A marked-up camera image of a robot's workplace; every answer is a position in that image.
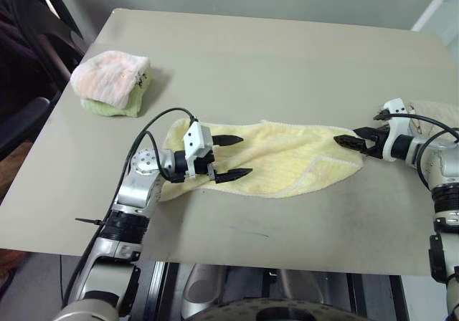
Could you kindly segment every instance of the beige table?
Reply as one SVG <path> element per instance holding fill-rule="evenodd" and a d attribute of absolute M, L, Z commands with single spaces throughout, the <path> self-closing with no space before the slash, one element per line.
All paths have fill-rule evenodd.
<path fill-rule="evenodd" d="M 86 57 L 118 49 L 162 71 L 141 116 L 86 113 L 67 87 L 0 207 L 0 247 L 81 254 L 136 133 L 160 111 L 250 124 L 372 126 L 394 97 L 458 103 L 440 40 L 392 29 L 152 11 L 113 12 Z M 164 136 L 171 115 L 155 125 Z M 286 199 L 196 191 L 161 204 L 143 258 L 341 272 L 429 274 L 430 195 L 403 162 Z"/>

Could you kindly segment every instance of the chair backrest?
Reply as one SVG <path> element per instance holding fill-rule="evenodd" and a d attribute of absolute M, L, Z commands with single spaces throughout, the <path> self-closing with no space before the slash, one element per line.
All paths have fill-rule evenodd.
<path fill-rule="evenodd" d="M 62 92 L 87 47 L 62 0 L 9 0 L 14 21 Z"/>

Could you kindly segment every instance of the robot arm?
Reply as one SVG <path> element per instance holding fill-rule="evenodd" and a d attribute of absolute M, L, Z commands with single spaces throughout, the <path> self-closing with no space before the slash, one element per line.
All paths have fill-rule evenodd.
<path fill-rule="evenodd" d="M 136 298 L 140 269 L 134 264 L 142 252 L 146 233 L 160 196 L 168 180 L 183 182 L 185 175 L 207 174 L 216 183 L 233 181 L 252 169 L 237 168 L 218 174 L 212 165 L 212 146 L 232 145 L 242 138 L 211 136 L 210 129 L 193 121 L 184 136 L 185 150 L 143 149 L 130 161 L 128 174 L 114 198 L 105 221 L 91 221 L 102 226 L 73 288 L 74 301 L 55 320 L 119 320 L 128 315 Z"/>
<path fill-rule="evenodd" d="M 386 102 L 375 119 L 386 119 L 388 114 L 401 116 L 390 118 L 382 128 L 356 129 L 360 138 L 340 135 L 334 139 L 345 148 L 375 158 L 404 160 L 421 172 L 435 209 L 435 235 L 430 237 L 429 250 L 431 274 L 437 282 L 447 285 L 449 320 L 459 320 L 459 144 L 412 136 L 410 115 L 401 99 Z"/>

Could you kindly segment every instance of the black chair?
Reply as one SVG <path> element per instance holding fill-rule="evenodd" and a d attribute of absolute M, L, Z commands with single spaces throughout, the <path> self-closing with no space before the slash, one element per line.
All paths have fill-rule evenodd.
<path fill-rule="evenodd" d="M 54 85 L 51 97 L 36 97 L 0 122 L 0 160 L 24 140 L 34 140 L 59 100 L 86 46 L 62 0 L 9 0 L 17 29 Z"/>
<path fill-rule="evenodd" d="M 62 0 L 9 0 L 14 21 L 58 92 L 67 85 L 87 47 L 80 30 Z"/>

